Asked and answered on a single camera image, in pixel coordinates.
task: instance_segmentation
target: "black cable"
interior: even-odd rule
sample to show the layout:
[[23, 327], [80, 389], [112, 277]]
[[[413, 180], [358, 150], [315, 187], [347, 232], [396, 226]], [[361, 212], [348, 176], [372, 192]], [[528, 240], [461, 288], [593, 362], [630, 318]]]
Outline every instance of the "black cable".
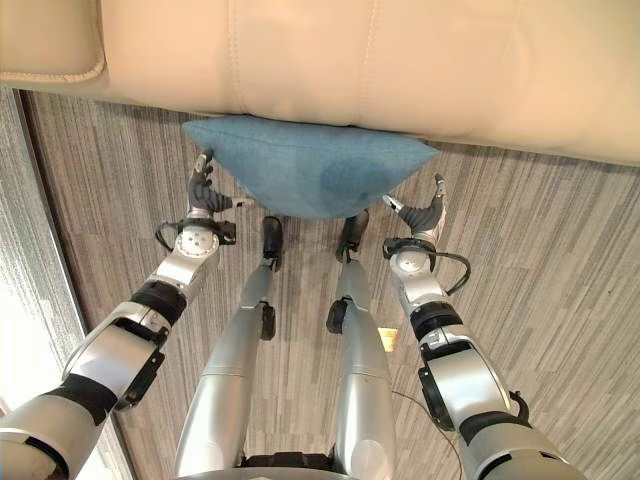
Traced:
[[457, 292], [464, 286], [465, 283], [467, 283], [467, 281], [469, 281], [469, 277], [471, 276], [471, 263], [469, 263], [469, 260], [467, 260], [465, 257], [463, 257], [462, 255], [458, 255], [457, 253], [449, 253], [449, 252], [429, 252], [429, 254], [437, 255], [438, 257], [446, 257], [452, 260], [456, 260], [462, 263], [466, 268], [464, 275], [460, 277], [456, 283], [453, 284], [453, 287], [451, 287], [449, 290], [445, 290], [445, 293], [447, 295], [451, 295]]
[[178, 231], [178, 223], [162, 222], [160, 224], [160, 226], [158, 228], [156, 228], [156, 231], [154, 233], [154, 237], [156, 237], [156, 241], [160, 245], [162, 245], [162, 248], [164, 248], [168, 252], [171, 252], [171, 251], [173, 251], [173, 247], [169, 246], [169, 244], [167, 243], [167, 241], [164, 238], [164, 235], [162, 234], [162, 230], [167, 228], [167, 227], [172, 228], [176, 232]]
[[516, 390], [515, 392], [512, 392], [511, 390], [509, 390], [509, 398], [514, 402], [516, 402], [518, 404], [518, 407], [520, 407], [520, 410], [518, 410], [518, 418], [520, 420], [524, 420], [525, 422], [528, 422], [529, 421], [529, 405], [527, 405], [527, 402], [525, 401], [525, 399], [522, 398], [520, 391]]
[[456, 454], [456, 458], [458, 460], [458, 480], [462, 480], [462, 460], [460, 460], [460, 454], [458, 453], [458, 450], [456, 449], [456, 447], [453, 445], [453, 442], [449, 439], [449, 437], [447, 437], [444, 431], [436, 424], [435, 420], [433, 419], [429, 411], [424, 407], [424, 405], [422, 405], [419, 401], [417, 401], [413, 397], [410, 397], [409, 395], [405, 395], [404, 393], [398, 392], [397, 390], [391, 390], [391, 393], [395, 393], [396, 395], [399, 395], [403, 398], [406, 398], [407, 400], [412, 401], [422, 409], [422, 411], [425, 413], [425, 415], [427, 415], [427, 417], [429, 417], [429, 420], [431, 420], [431, 423], [433, 423], [433, 426], [438, 429], [438, 433], [440, 433], [440, 435], [444, 437], [444, 439], [447, 441], [447, 443], [451, 447], [451, 450], [453, 450], [453, 453]]

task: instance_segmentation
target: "sofa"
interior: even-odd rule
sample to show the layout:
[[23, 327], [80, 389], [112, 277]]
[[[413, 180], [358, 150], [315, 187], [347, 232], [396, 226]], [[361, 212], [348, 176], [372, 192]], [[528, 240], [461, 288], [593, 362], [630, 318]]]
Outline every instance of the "sofa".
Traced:
[[640, 162], [636, 0], [0, 0], [14, 88]]

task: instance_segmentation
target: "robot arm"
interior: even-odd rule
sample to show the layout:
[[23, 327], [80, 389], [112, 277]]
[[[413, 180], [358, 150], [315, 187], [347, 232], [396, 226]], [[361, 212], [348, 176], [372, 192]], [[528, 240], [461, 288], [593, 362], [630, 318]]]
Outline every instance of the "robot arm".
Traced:
[[[469, 480], [584, 480], [528, 421], [528, 407], [509, 392], [489, 358], [454, 310], [432, 274], [446, 215], [444, 179], [428, 208], [383, 197], [411, 228], [410, 238], [387, 239], [394, 288], [409, 319], [424, 367], [418, 375], [429, 412], [455, 431]], [[512, 410], [510, 399], [520, 406]]]
[[146, 393], [164, 360], [160, 349], [205, 269], [217, 264], [220, 245], [235, 243], [235, 225], [213, 219], [239, 202], [209, 188], [212, 158], [196, 160], [173, 251], [76, 349], [58, 388], [0, 419], [3, 478], [75, 478], [109, 414]]

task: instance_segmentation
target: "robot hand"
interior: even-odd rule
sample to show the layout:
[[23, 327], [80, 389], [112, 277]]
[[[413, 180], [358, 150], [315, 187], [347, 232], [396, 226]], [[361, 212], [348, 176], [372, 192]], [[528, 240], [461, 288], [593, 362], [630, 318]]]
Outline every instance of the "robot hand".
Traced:
[[213, 172], [213, 151], [201, 153], [193, 166], [187, 186], [189, 210], [188, 218], [210, 218], [214, 213], [223, 212], [231, 207], [252, 204], [248, 198], [232, 198], [211, 188], [209, 175]]
[[431, 205], [426, 208], [413, 208], [404, 205], [391, 195], [384, 195], [382, 200], [391, 207], [402, 220], [411, 228], [411, 236], [430, 243], [434, 248], [438, 244], [440, 234], [444, 228], [446, 216], [445, 183], [440, 174], [436, 174], [436, 193], [431, 199]]

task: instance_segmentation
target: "blue cushion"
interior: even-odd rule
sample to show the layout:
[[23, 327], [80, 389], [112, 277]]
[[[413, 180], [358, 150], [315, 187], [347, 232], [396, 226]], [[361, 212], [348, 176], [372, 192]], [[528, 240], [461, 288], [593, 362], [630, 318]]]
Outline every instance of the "blue cushion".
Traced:
[[394, 133], [245, 115], [183, 127], [247, 193], [295, 217], [355, 215], [438, 153]]

